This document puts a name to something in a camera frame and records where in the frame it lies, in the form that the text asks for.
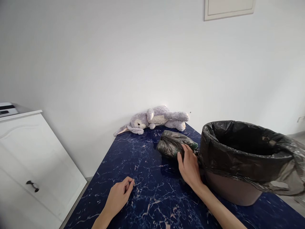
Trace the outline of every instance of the cabinet door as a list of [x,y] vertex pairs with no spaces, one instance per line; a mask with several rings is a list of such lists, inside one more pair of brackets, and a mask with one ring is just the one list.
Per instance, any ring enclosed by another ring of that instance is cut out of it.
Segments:
[[42,115],[0,123],[0,156],[0,168],[63,221],[86,180]]
[[61,221],[0,168],[0,228],[58,229]]

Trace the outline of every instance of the floor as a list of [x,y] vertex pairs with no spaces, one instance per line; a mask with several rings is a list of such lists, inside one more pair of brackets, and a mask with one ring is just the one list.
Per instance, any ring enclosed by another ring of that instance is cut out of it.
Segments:
[[[301,142],[302,144],[305,145],[305,132],[297,133],[294,135],[289,135],[289,137],[294,138],[295,140]],[[83,196],[83,193],[85,192],[86,188],[88,187],[92,177],[87,178],[86,180],[88,181],[86,186],[84,187],[83,191],[77,198],[75,204],[73,205],[71,211],[67,215],[66,219],[64,220],[63,224],[59,229],[63,229],[69,220],[70,216],[72,215],[76,205],[78,204],[79,200]],[[283,201],[285,201],[290,207],[292,207],[294,210],[296,210],[298,213],[300,213],[303,217],[305,217],[305,196],[302,197],[289,197],[289,196],[278,196],[281,198]]]

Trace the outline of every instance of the garbage bag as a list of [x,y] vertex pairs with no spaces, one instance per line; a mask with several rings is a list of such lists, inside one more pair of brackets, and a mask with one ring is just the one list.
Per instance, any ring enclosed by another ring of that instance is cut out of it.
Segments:
[[177,153],[180,152],[182,158],[184,158],[184,150],[181,144],[188,145],[193,151],[198,150],[198,144],[194,142],[189,137],[173,132],[170,130],[165,130],[161,139],[157,144],[157,150],[165,157],[177,157]]
[[240,121],[204,125],[200,157],[204,169],[248,182],[263,192],[305,192],[305,146],[283,134]]

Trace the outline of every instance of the table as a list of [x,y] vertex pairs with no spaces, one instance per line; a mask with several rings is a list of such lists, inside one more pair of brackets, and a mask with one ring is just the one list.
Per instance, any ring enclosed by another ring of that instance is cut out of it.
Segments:
[[[135,179],[125,207],[108,228],[221,228],[202,201],[183,181],[178,163],[156,150],[165,126],[144,134],[118,135],[96,171],[65,229],[90,229],[105,206],[110,188],[126,176]],[[188,124],[184,135],[200,144],[201,135]],[[216,197],[249,228],[305,228],[305,218],[272,193],[249,207]]]

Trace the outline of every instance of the gray plush toy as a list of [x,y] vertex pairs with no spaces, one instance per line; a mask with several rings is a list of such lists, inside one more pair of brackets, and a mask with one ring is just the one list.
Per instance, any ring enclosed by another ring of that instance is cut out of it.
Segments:
[[164,105],[149,108],[147,112],[135,114],[130,123],[122,126],[113,136],[125,131],[141,135],[146,127],[154,129],[156,125],[165,125],[168,128],[176,128],[179,131],[183,131],[185,130],[185,121],[189,121],[189,119],[190,117],[186,112],[170,112]]

